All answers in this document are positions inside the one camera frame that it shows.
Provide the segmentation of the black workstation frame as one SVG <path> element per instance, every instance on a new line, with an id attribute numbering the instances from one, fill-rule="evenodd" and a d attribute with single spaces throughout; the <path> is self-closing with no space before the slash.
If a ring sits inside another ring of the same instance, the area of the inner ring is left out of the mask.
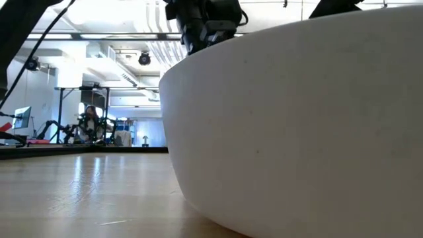
<path id="1" fill-rule="evenodd" d="M 92 96 L 95 94 L 96 91 L 106 91 L 106 96 L 103 101 L 103 109 L 102 111 L 104 114 L 100 115 L 97 112 L 96 107 L 96 113 L 99 117 L 99 126 L 102 128 L 102 138 L 98 139 L 96 141 L 93 141 L 92 143 L 88 144 L 106 144 L 106 133 L 107 131 L 111 131 L 110 136 L 110 142 L 114 143 L 114 133 L 116 131 L 116 121 L 113 119 L 108 118 L 108 102 L 109 102 L 109 96 L 110 96 L 110 88 L 109 87 L 89 87 L 89 86 L 80 86 L 80 87 L 56 87 L 56 90 L 59 91 L 59 105 L 58 105 L 58 119 L 56 120 L 59 122 L 62 126 L 67 126 L 69 124 L 77 124 L 80 125 L 81 122 L 81 114 L 84 113 L 87 106 L 95 106 L 92 104 L 85 104 L 83 102 L 79 102 L 77 99 L 73 102 L 70 108 L 63 107 L 63 102 L 65 100 L 65 96 L 63 95 L 65 91 L 68 91 L 66 96 L 71 94 L 73 91 L 79 91 L 80 95 L 82 93 L 90 93 Z M 64 132 L 60 132 L 60 142 L 63 143 L 63 139 L 65 137 Z"/>

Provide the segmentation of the person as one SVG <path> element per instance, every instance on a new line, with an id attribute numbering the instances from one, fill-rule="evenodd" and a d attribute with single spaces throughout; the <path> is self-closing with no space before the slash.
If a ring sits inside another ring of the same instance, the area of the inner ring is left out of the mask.
<path id="1" fill-rule="evenodd" d="M 92 143 L 102 138 L 102 128 L 99 126 L 99 117 L 95 106 L 87 106 L 81 114 L 79 137 L 84 143 Z"/>

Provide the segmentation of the computer monitor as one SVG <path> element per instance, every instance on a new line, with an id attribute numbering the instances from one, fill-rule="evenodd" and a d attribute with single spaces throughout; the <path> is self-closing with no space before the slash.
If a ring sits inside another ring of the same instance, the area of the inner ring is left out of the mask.
<path id="1" fill-rule="evenodd" d="M 13 128 L 14 129 L 21 129 L 27 128 L 29 125 L 30 120 L 30 113 L 31 113 L 31 106 L 18 108 L 15 110 L 14 118 L 13 118 Z"/>

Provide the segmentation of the white bowl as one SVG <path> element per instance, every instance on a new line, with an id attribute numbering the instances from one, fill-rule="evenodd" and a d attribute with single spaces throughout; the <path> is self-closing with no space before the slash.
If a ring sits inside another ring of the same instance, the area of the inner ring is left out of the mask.
<path id="1" fill-rule="evenodd" d="M 258 238 L 423 238 L 423 5 L 227 40 L 159 91 L 203 216 Z"/>

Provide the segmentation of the black aluminium table frame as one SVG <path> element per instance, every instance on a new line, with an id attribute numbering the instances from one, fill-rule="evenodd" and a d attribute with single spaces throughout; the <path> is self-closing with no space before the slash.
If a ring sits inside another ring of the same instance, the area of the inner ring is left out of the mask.
<path id="1" fill-rule="evenodd" d="M 84 153 L 168 153 L 167 147 L 20 147 L 0 148 L 0 161 L 31 157 L 49 157 L 57 155 L 75 155 Z"/>

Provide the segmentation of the white cloth bundle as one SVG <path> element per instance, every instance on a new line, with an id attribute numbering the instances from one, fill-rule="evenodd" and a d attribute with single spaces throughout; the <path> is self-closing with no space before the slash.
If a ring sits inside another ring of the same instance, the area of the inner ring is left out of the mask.
<path id="1" fill-rule="evenodd" d="M 132 135 L 129 131 L 120 130 L 115 132 L 115 145 L 119 147 L 131 147 Z"/>

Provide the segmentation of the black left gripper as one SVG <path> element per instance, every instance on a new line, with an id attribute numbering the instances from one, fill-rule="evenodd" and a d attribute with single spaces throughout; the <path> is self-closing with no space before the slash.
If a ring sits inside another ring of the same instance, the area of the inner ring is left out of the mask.
<path id="1" fill-rule="evenodd" d="M 180 43 L 186 48 L 188 55 L 199 52 L 207 47 L 206 31 L 199 30 L 194 34 L 194 40 L 184 28 L 190 24 L 203 25 L 210 20 L 226 20 L 235 26 L 242 25 L 243 10 L 239 0 L 165 0 L 167 20 L 175 20 L 181 33 Z"/>

